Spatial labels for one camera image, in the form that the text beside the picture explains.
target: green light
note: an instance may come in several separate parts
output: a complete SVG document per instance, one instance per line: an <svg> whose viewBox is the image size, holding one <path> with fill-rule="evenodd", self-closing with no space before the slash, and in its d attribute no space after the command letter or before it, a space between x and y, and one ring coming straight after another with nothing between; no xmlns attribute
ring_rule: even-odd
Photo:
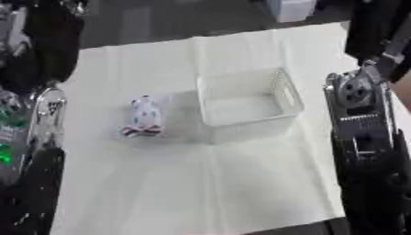
<svg viewBox="0 0 411 235"><path fill-rule="evenodd" d="M5 144L0 144L0 162L10 163L10 147Z"/></svg>

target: white plastic basket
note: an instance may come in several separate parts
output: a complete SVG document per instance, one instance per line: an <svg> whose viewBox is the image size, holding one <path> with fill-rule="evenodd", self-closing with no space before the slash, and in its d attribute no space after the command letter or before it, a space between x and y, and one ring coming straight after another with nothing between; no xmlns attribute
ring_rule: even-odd
<svg viewBox="0 0 411 235"><path fill-rule="evenodd" d="M304 109L284 67L199 77L197 82L211 143L281 134Z"/></svg>

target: white cloth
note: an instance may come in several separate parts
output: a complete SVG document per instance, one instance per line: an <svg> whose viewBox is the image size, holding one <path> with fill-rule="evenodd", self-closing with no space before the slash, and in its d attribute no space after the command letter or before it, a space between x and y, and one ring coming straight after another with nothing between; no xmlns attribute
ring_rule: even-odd
<svg viewBox="0 0 411 235"><path fill-rule="evenodd" d="M304 113L281 138L198 142L195 77L270 66L277 38ZM239 234L343 216L322 85L356 67L345 39L329 24L82 51L63 86L68 155L52 234ZM167 138L118 137L130 100L164 94L174 103ZM411 117L394 105L411 137Z"/></svg>

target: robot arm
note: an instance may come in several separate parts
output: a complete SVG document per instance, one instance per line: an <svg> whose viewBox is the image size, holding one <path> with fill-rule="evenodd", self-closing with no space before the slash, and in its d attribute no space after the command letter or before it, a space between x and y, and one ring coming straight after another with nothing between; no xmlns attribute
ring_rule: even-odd
<svg viewBox="0 0 411 235"><path fill-rule="evenodd" d="M65 160L66 99L84 1L0 1L0 233L48 235Z"/></svg>
<svg viewBox="0 0 411 235"><path fill-rule="evenodd" d="M353 235L411 234L411 165L387 85L411 65L411 5L360 2L351 24L347 53L361 68L325 86L342 203Z"/></svg>

